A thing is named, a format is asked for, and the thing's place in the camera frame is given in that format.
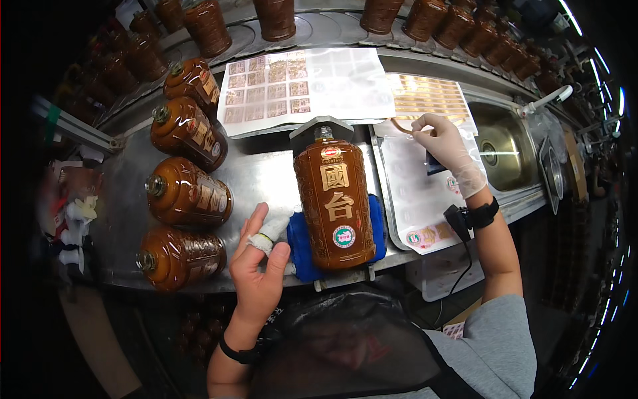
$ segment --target gloved hand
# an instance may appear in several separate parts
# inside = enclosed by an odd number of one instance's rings
[[[426,126],[434,129],[422,132]],[[470,158],[459,130],[442,116],[423,114],[412,122],[412,136],[424,146],[441,165],[446,167],[459,183],[463,199],[481,191],[487,184],[485,174]]]

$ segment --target hand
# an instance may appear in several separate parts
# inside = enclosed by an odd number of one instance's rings
[[[422,132],[426,126],[434,129]],[[463,199],[475,195],[487,184],[485,174],[470,158],[459,130],[442,116],[423,114],[412,122],[412,137],[446,167],[459,183]]]
[[[233,318],[242,325],[261,331],[274,311],[283,290],[283,273],[290,256],[290,246],[278,243],[272,249],[265,273],[257,270],[264,252],[248,245],[248,236],[253,236],[262,228],[263,219],[268,214],[268,204],[257,205],[250,219],[244,221],[239,233],[239,246],[230,258],[230,276],[237,291],[237,307]]]

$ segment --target faucet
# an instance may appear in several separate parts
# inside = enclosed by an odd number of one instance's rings
[[[556,100],[557,102],[561,103],[567,100],[567,98],[572,95],[573,91],[574,89],[572,88],[572,86],[570,85],[563,86],[560,89],[553,91],[550,95],[544,96],[539,101],[529,103],[525,105],[523,108],[519,108],[518,109],[519,117],[523,118],[523,117],[527,117],[530,114],[533,114],[540,107],[549,103],[552,100]]]

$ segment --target gray t-shirt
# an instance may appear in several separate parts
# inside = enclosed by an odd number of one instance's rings
[[[466,320],[463,338],[425,330],[445,362],[484,398],[529,398],[534,392],[536,354],[523,298],[488,301]],[[375,399],[431,399],[430,388]]]

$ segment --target blue cloth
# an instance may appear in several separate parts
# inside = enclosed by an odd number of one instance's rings
[[[385,258],[385,240],[383,237],[383,213],[379,200],[375,195],[368,194],[370,201],[370,220],[372,233],[376,245],[375,257],[370,262]],[[306,219],[301,212],[294,213],[290,217],[287,228],[288,244],[290,244],[290,256],[295,267],[297,278],[304,283],[319,280],[325,276],[325,272],[313,265],[312,249],[310,248],[310,233]]]

